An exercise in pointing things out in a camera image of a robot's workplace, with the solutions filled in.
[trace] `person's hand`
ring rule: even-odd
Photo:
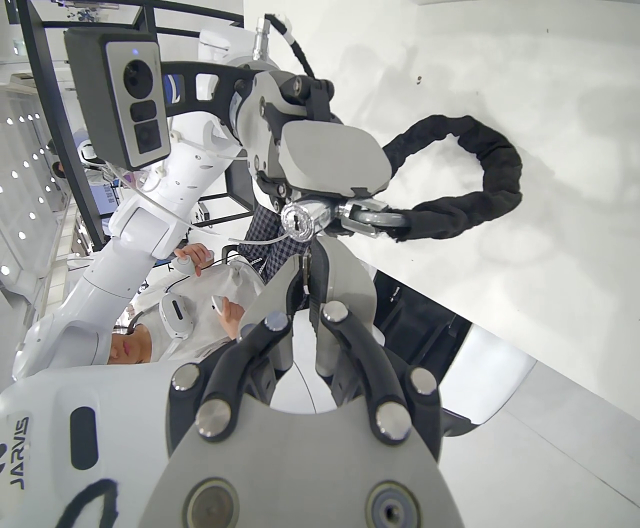
[[[187,255],[191,257],[191,261],[196,268],[196,276],[202,274],[202,268],[206,268],[211,260],[209,260],[209,250],[202,244],[187,244],[182,249],[174,251],[175,256],[185,259]]]
[[[236,303],[232,303],[226,297],[223,297],[222,303],[222,313],[218,314],[220,324],[231,339],[237,339],[240,319],[242,319],[244,315],[244,308]]]

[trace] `jarvis logo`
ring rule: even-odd
[[[13,432],[13,447],[9,450],[6,444],[0,444],[0,474],[5,471],[5,466],[9,464],[9,468],[6,470],[10,470],[10,485],[20,486],[21,490],[24,489],[24,451],[28,448],[26,444],[28,427],[29,417],[18,420]]]
[[[29,418],[25,417],[18,420],[15,424],[15,432],[13,441],[15,442],[11,449],[11,475],[16,477],[11,481],[11,485],[18,485],[20,489],[24,489],[24,450],[26,448],[27,428],[29,427]]]
[[[6,453],[6,450],[7,450],[6,444],[0,444],[0,460],[2,460],[2,457]],[[3,469],[4,469],[4,462],[0,462],[0,474],[2,473]]]

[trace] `camera lens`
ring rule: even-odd
[[[124,86],[131,97],[145,99],[154,87],[154,75],[147,63],[134,60],[124,68]]]
[[[129,113],[134,123],[148,121],[156,117],[156,104],[153,99],[135,102],[129,107]]]
[[[133,129],[136,132],[136,141],[138,142],[138,152],[144,154],[162,147],[160,140],[160,128],[158,121],[148,121],[135,125]]]

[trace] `plaid shirt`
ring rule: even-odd
[[[245,240],[273,240],[284,235],[280,215],[257,205]],[[240,244],[238,253],[246,258],[267,284],[292,255],[303,255],[311,242],[296,242],[290,237],[268,246]]]

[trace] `black cable sleeve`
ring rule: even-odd
[[[56,524],[56,528],[72,528],[84,507],[100,496],[104,496],[104,505],[99,528],[113,528],[118,518],[118,510],[116,508],[118,485],[110,479],[101,479],[89,484],[78,493],[65,508]]]
[[[452,238],[503,216],[522,201],[522,160],[516,148],[501,133],[468,115],[459,118],[432,115],[396,136],[383,147],[391,163],[392,177],[408,156],[448,134],[457,136],[458,144],[476,155],[484,170],[483,190],[423,202],[412,210],[391,209],[404,214],[410,222],[409,227],[387,230],[398,242]]]
[[[278,33],[280,33],[282,36],[285,36],[287,33],[287,26],[285,26],[282,21],[280,21],[276,15],[265,15],[264,16],[265,20],[270,21],[271,25],[278,31]],[[300,64],[302,65],[303,70],[305,71],[305,75],[308,75],[309,77],[311,77],[312,79],[315,79],[316,76],[314,75],[314,71],[311,69],[311,66],[309,65],[309,62],[307,61],[307,56],[305,55],[305,53],[302,51],[302,48],[300,47],[300,44],[298,44],[298,41],[295,40],[293,42],[293,44],[291,44],[291,50],[293,51],[293,54],[295,55],[296,59],[298,59],[298,62],[300,62]]]

